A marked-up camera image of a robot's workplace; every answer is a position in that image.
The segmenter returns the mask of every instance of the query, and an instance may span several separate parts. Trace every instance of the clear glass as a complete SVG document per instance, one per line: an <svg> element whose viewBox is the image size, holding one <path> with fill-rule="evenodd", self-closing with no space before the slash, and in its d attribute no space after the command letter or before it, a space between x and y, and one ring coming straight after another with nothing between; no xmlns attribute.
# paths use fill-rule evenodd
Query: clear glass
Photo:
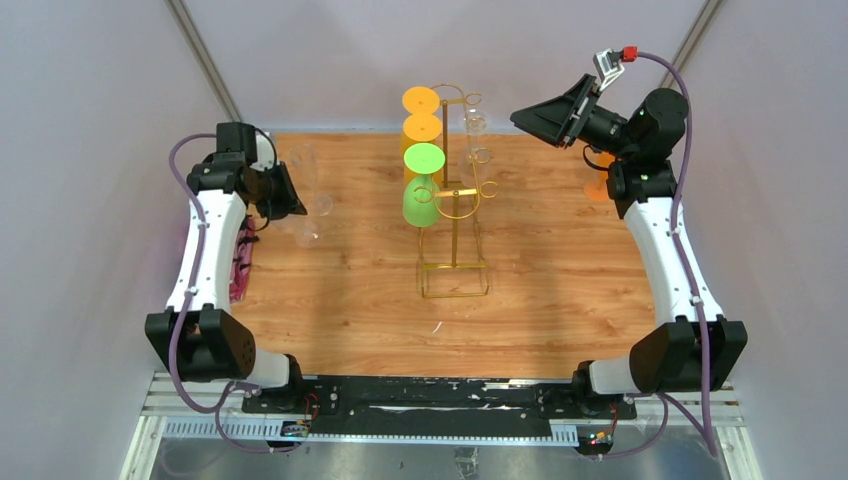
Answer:
<svg viewBox="0 0 848 480"><path fill-rule="evenodd" d="M489 115L476 105L469 106L462 117L461 128L469 135L480 135L489 128Z"/></svg>
<svg viewBox="0 0 848 480"><path fill-rule="evenodd" d="M289 149L289 162L292 174L306 187L300 188L298 195L306 205L309 215L323 217L329 214L333 210L333 198L318 190L318 162L315 160L312 145L304 143Z"/></svg>
<svg viewBox="0 0 848 480"><path fill-rule="evenodd" d="M291 234L294 243L301 248L312 248L321 243L321 228L318 221L309 215L289 215L271 222L271 225Z"/></svg>

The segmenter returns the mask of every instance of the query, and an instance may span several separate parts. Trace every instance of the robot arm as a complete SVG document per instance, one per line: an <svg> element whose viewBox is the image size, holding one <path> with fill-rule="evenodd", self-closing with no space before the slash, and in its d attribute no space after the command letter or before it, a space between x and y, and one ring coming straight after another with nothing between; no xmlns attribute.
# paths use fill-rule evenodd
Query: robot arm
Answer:
<svg viewBox="0 0 848 480"><path fill-rule="evenodd" d="M286 166L276 159L270 141L243 123L218 124L216 152L197 164L187 184L205 214L205 239L199 246L201 220L189 202L190 224L182 266L166 310L148 315L145 333L169 367L168 348L187 289L192 296L177 343L177 362L184 381L246 380L260 387L284 387L299 377L294 358L258 348L253 334L231 315L230 271L236 239L254 204L262 217L276 220L305 215ZM196 255L196 282L189 278Z"/></svg>
<svg viewBox="0 0 848 480"><path fill-rule="evenodd" d="M616 159L609 166L607 193L630 230L656 306L656 329L630 353L610 360L582 362L573 386L581 397L701 389L701 334L696 303L708 322L712 390L721 387L746 342L742 322L727 321L712 297L692 252L683 207L677 225L670 215L677 182L668 157L683 136L689 103L678 92L652 91L630 119L597 105L604 89L624 72L622 62L635 60L635 47L595 55L598 77L584 75L563 95L514 112L519 129L555 147L577 139ZM700 291L691 292L687 272L672 238L679 238Z"/></svg>

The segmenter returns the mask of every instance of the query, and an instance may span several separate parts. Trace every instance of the wooden surface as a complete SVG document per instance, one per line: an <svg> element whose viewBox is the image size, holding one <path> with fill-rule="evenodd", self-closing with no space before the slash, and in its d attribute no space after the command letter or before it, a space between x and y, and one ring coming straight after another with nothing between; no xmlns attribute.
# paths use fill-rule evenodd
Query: wooden surface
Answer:
<svg viewBox="0 0 848 480"><path fill-rule="evenodd" d="M461 139L452 137L449 158ZM636 245L611 202L584 195L593 172L577 146L484 137L499 184L479 211L492 292L425 300L417 229L401 214L399 135L277 140L283 159L291 146L313 145L319 189L335 207L316 220L315 248L274 227L260 234L247 296L233 312L261 347L294 354L304 373L570 378L580 361L623 354L652 330ZM449 252L450 222L432 228L428 241Z"/></svg>

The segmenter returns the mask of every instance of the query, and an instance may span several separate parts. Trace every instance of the black bracket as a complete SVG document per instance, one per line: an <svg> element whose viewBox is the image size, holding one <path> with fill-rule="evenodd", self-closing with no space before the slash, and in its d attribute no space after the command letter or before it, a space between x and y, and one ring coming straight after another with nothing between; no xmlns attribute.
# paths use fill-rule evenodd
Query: black bracket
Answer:
<svg viewBox="0 0 848 480"><path fill-rule="evenodd" d="M144 333L159 359L170 370L168 348L177 321L173 308L152 313L144 322ZM221 309L204 305L188 312L177 343L180 379L210 382L221 378L244 379L253 371L256 345L250 330Z"/></svg>
<svg viewBox="0 0 848 480"><path fill-rule="evenodd" d="M619 420L636 418L636 407L624 401L624 395L582 396L571 384L540 383L536 385L539 418L612 420L615 405Z"/></svg>
<svg viewBox="0 0 848 480"><path fill-rule="evenodd" d="M641 392L695 392L701 389L701 330L677 317L657 327L630 350L630 372ZM742 322L719 315L709 322L710 390L721 388L739 359L748 333Z"/></svg>

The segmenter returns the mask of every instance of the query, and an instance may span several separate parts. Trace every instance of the white backdrop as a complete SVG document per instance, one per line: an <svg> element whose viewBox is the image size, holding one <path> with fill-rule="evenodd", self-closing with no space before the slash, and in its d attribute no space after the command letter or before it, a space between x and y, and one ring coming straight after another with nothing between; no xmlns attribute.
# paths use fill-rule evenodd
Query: white backdrop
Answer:
<svg viewBox="0 0 848 480"><path fill-rule="evenodd" d="M768 480L845 478L848 3L727 2L685 72L699 263L748 327L733 379Z"/></svg>
<svg viewBox="0 0 848 480"><path fill-rule="evenodd" d="M400 130L403 92L484 94L492 131L560 95L592 55L636 44L672 58L702 0L187 0L242 116L274 130ZM626 117L663 72L634 66L602 104Z"/></svg>
<svg viewBox="0 0 848 480"><path fill-rule="evenodd" d="M112 480L223 112L161 1L4 0L0 62L0 477Z"/></svg>

